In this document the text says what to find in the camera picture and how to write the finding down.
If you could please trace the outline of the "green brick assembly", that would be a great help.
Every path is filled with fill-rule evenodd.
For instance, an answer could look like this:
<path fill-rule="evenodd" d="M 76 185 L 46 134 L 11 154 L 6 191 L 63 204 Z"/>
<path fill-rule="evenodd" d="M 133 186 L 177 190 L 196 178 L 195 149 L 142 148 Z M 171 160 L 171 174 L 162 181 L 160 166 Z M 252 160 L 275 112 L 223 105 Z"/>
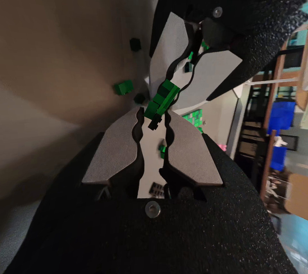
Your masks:
<path fill-rule="evenodd" d="M 144 117 L 151 120 L 148 128 L 156 130 L 162 120 L 162 116 L 170 107 L 175 97 L 178 95 L 180 88 L 169 80 L 165 80 L 157 90 L 156 95 L 148 103 L 144 112 Z"/>

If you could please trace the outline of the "blue storage bin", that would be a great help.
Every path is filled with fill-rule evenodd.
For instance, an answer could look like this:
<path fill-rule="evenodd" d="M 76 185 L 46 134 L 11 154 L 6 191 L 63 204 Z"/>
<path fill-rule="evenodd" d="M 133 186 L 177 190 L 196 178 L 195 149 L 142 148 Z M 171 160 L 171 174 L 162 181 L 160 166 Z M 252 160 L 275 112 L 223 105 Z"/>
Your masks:
<path fill-rule="evenodd" d="M 270 167 L 279 172 L 283 171 L 285 165 L 286 153 L 287 153 L 286 147 L 274 146 Z"/>
<path fill-rule="evenodd" d="M 271 135 L 276 130 L 276 135 L 281 130 L 289 130 L 294 118 L 296 102 L 293 99 L 277 98 L 272 104 L 267 134 Z"/>

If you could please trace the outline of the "cardboard box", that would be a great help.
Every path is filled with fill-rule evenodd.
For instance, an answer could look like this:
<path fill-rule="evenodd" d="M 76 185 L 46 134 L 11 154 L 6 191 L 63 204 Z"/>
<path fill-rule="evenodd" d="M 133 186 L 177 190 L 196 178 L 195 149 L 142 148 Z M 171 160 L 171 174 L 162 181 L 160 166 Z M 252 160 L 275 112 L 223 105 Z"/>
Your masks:
<path fill-rule="evenodd" d="M 308 177 L 291 173 L 286 188 L 285 209 L 287 212 L 308 219 Z"/>

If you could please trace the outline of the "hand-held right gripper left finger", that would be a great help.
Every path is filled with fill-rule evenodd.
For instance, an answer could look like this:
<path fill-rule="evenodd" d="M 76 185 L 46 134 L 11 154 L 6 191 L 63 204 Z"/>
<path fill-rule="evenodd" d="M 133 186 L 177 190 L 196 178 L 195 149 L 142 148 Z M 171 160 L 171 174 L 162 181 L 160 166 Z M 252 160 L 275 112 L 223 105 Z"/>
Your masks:
<path fill-rule="evenodd" d="M 144 108 L 136 107 L 116 120 L 104 133 L 82 179 L 82 184 L 104 185 L 114 198 L 137 198 L 144 174 Z"/>

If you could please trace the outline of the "dark studded plate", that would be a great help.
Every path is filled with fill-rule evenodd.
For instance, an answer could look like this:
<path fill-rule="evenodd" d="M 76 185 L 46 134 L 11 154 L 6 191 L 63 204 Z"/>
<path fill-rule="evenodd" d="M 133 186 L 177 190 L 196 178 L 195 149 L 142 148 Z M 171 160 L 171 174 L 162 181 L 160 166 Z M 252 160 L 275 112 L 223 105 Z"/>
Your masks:
<path fill-rule="evenodd" d="M 149 189 L 149 194 L 152 196 L 164 196 L 164 185 L 153 182 Z"/>

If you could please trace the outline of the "bright green brick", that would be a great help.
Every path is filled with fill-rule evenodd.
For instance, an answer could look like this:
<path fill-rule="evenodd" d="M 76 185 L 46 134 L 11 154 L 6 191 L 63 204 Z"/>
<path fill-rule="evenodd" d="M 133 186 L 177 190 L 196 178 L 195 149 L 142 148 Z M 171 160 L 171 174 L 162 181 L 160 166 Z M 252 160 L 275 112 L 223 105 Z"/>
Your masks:
<path fill-rule="evenodd" d="M 113 87 L 117 95 L 126 95 L 134 90 L 131 80 L 125 80 L 121 83 L 114 84 Z"/>

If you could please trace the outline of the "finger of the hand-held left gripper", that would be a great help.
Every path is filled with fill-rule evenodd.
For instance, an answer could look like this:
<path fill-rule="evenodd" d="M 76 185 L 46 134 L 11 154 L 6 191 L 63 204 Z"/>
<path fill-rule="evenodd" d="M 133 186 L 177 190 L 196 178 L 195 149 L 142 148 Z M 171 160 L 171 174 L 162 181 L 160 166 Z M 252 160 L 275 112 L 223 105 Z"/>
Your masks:
<path fill-rule="evenodd" d="M 205 53 L 194 67 L 190 85 L 179 94 L 174 111 L 189 112 L 205 104 L 211 93 L 241 62 L 230 51 Z"/>
<path fill-rule="evenodd" d="M 189 44 L 184 20 L 170 13 L 149 67 L 149 93 L 152 99 L 166 79 L 170 65 L 182 56 Z"/>

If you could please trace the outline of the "green tiled brick panel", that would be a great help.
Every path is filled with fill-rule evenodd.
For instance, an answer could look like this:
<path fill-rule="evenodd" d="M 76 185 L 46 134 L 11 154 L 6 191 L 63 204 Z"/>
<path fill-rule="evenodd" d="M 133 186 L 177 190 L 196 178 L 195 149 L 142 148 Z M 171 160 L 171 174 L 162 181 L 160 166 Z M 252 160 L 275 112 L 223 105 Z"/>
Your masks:
<path fill-rule="evenodd" d="M 203 133 L 202 129 L 202 109 L 194 110 L 188 114 L 182 115 L 184 119 L 189 121 L 194 127 L 196 127 L 201 133 Z"/>

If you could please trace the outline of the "wooden shelf frame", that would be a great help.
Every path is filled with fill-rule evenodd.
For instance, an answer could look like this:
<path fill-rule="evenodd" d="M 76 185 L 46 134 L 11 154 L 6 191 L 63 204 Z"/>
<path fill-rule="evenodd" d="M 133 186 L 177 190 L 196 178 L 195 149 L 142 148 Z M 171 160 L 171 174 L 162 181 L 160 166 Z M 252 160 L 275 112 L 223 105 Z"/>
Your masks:
<path fill-rule="evenodd" d="M 306 37 L 306 42 L 303 47 L 303 54 L 302 54 L 300 70 L 298 71 L 297 76 L 291 79 L 281 79 L 286 54 L 284 53 L 284 54 L 278 55 L 276 66 L 275 66 L 275 71 L 272 74 L 273 79 L 270 80 L 270 82 L 272 82 L 272 86 L 269 92 L 269 102 L 267 105 L 267 110 L 265 113 L 265 120 L 263 124 L 263 129 L 265 130 L 265 133 L 267 132 L 268 127 L 269 127 L 272 105 L 273 105 L 273 102 L 275 101 L 276 91 L 280 83 L 287 83 L 288 81 L 294 82 L 294 83 L 296 82 L 298 86 L 296 98 L 298 99 L 300 96 L 303 96 L 304 98 L 306 98 L 304 102 L 307 103 L 307 91 L 306 91 L 307 86 L 305 84 L 305 74 L 307 70 L 307 53 L 308 53 L 308 37 Z M 267 136 L 269 136 L 269 139 L 268 139 L 266 160 L 265 160 L 265 165 L 264 165 L 264 172 L 262 175 L 262 181 L 261 181 L 261 187 L 260 187 L 260 198 L 262 199 L 263 202 L 265 202 L 266 184 L 267 184 L 267 179 L 268 179 L 268 175 L 270 172 L 270 165 L 271 165 L 271 160 L 272 160 L 272 155 L 273 155 L 273 148 L 275 145 L 276 132 L 277 132 L 276 130 L 272 130 L 271 134 L 267 134 Z"/>

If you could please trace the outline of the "black metal rack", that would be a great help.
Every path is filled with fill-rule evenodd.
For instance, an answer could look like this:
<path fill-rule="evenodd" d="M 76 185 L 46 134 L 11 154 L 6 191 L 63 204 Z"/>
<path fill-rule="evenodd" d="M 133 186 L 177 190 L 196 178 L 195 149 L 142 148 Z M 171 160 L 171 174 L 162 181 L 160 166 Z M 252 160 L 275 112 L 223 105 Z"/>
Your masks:
<path fill-rule="evenodd" d="M 244 157 L 262 161 L 266 152 L 267 137 L 263 127 L 269 103 L 270 84 L 256 84 L 249 87 L 249 95 L 244 111 L 235 161 Z"/>

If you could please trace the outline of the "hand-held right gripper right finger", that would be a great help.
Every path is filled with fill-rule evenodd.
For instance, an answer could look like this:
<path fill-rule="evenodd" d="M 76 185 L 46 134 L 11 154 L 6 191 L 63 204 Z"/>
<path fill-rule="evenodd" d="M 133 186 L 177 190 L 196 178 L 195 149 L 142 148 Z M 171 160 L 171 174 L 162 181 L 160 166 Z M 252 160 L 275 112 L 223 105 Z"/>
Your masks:
<path fill-rule="evenodd" d="M 167 183 L 169 196 L 180 191 L 200 195 L 206 187 L 222 187 L 224 182 L 202 133 L 172 110 L 165 115 L 167 147 L 160 175 Z"/>

